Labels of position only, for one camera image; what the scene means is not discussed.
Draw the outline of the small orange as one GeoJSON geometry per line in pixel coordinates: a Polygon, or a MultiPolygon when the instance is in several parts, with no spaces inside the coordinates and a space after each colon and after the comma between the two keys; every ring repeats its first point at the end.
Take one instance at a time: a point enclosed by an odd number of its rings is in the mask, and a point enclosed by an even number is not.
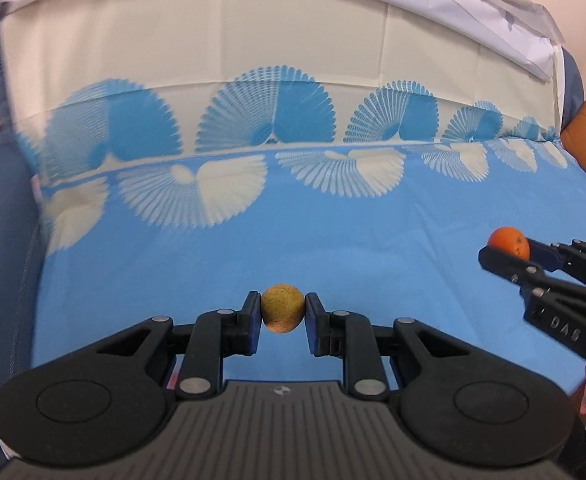
{"type": "Polygon", "coordinates": [[[487,245],[512,257],[522,260],[530,258],[528,238],[513,226],[502,226],[494,230],[488,238],[487,245]]]}

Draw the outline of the small tan round fruit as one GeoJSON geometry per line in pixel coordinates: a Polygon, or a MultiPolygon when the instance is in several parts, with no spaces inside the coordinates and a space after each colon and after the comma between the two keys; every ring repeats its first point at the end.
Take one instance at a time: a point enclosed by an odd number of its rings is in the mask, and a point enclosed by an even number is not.
{"type": "Polygon", "coordinates": [[[270,332],[287,334],[294,330],[305,315],[302,292],[289,284],[276,284],[261,295],[261,318],[270,332]]]}

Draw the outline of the blue patterned sofa cloth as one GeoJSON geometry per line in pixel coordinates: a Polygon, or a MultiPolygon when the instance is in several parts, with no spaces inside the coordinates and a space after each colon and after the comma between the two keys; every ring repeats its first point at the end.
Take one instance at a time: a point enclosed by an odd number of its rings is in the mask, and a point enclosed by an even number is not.
{"type": "Polygon", "coordinates": [[[507,124],[491,102],[445,110],[413,79],[369,89],[340,119],[287,64],[203,99],[189,124],[166,91],[107,77],[35,126],[8,98],[46,240],[35,364],[285,283],[376,324],[416,318],[568,390],[581,381],[581,359],[528,326],[516,288],[477,261],[500,226],[586,240],[586,174],[561,123],[507,124]]]}

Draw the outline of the white grey cloth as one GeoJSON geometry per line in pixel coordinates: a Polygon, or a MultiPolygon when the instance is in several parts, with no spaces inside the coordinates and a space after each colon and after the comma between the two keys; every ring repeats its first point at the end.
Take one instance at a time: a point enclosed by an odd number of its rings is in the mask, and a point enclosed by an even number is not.
{"type": "Polygon", "coordinates": [[[276,64],[320,81],[340,119],[394,79],[445,110],[494,103],[507,124],[565,115],[561,36],[527,0],[0,0],[0,37],[13,117],[35,126],[107,77],[166,91],[193,124],[205,91],[276,64]]]}

